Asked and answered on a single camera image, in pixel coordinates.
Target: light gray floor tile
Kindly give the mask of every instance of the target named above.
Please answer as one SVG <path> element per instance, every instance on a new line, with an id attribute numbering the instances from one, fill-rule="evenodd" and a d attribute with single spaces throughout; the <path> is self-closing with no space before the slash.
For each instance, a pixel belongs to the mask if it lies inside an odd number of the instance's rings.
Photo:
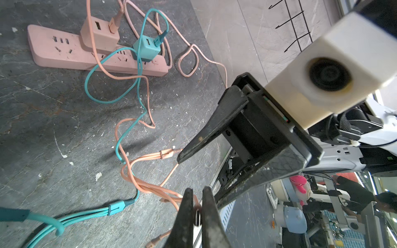
<path id="1" fill-rule="evenodd" d="M 191 2 L 215 61 L 227 68 L 228 85 L 244 72 L 265 85 L 267 80 L 237 0 Z M 225 81 L 223 68 L 218 68 Z"/>
<path id="2" fill-rule="evenodd" d="M 241 10 L 252 35 L 258 56 L 264 68 L 267 79 L 272 80 L 299 53 L 298 43 L 295 42 L 286 52 L 286 48 L 296 39 L 291 22 L 275 29 L 291 17 L 301 12 L 297 0 L 287 0 L 288 9 L 284 1 L 275 5 L 277 0 L 238 0 Z M 302 0 L 302 9 L 312 36 L 315 40 L 330 28 L 330 22 L 322 0 Z M 293 19 L 293 25 L 298 37 L 307 33 L 303 15 Z M 311 41 L 307 35 L 299 39 L 301 49 L 307 47 Z"/>

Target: power strip socket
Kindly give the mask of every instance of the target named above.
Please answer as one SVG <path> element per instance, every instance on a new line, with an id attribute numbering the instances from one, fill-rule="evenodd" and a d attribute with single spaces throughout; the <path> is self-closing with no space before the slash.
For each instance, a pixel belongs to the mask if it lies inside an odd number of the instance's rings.
<path id="1" fill-rule="evenodd" d="M 37 25 L 27 27 L 28 41 L 34 62 L 43 67 L 91 70 L 96 65 L 92 52 L 81 47 L 80 36 Z M 137 61 L 131 50 L 123 50 L 113 55 L 105 63 L 109 72 L 138 74 Z M 143 63 L 143 75 L 162 77 L 168 73 L 168 66 L 163 56 L 157 55 L 151 62 Z"/>

